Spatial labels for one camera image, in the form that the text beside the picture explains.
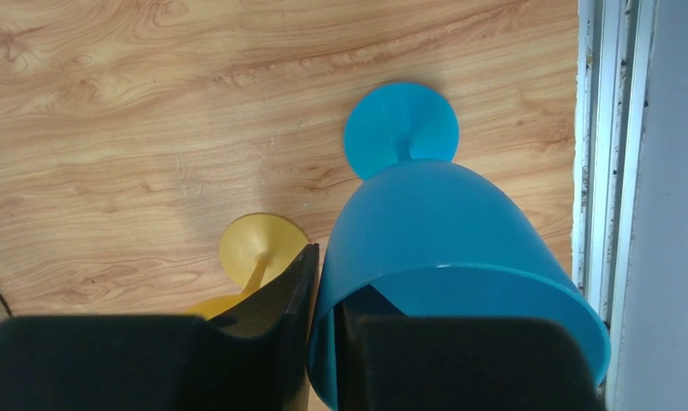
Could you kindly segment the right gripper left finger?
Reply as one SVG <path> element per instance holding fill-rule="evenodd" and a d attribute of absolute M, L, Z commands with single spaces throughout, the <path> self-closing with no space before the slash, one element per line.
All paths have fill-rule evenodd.
<path fill-rule="evenodd" d="M 16 316 L 0 324 L 0 410 L 304 410 L 319 247 L 213 319 Z"/>

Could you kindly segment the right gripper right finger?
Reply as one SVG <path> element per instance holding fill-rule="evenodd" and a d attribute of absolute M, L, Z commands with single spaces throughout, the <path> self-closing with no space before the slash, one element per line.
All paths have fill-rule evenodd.
<path fill-rule="evenodd" d="M 565 329 L 541 319 L 415 318 L 364 287 L 334 310 L 341 410 L 602 410 Z"/>

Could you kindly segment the yellow wine glass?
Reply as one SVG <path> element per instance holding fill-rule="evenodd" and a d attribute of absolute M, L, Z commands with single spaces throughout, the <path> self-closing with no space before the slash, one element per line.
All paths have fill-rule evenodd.
<path fill-rule="evenodd" d="M 218 254 L 242 291 L 198 302 L 186 313 L 209 320 L 230 310 L 280 276 L 308 244 L 303 230 L 288 218 L 267 212 L 237 218 L 222 234 Z"/>

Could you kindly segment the blue wine glass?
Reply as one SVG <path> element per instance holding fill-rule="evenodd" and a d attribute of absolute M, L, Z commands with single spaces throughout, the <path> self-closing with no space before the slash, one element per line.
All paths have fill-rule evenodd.
<path fill-rule="evenodd" d="M 428 86 L 392 82 L 355 106 L 344 127 L 362 179 L 332 229 L 308 349 L 318 397 L 338 406 L 334 311 L 371 286 L 409 317 L 532 317 L 562 325 L 596 384 L 611 357 L 607 330 L 521 209 L 453 160 L 459 125 Z"/>

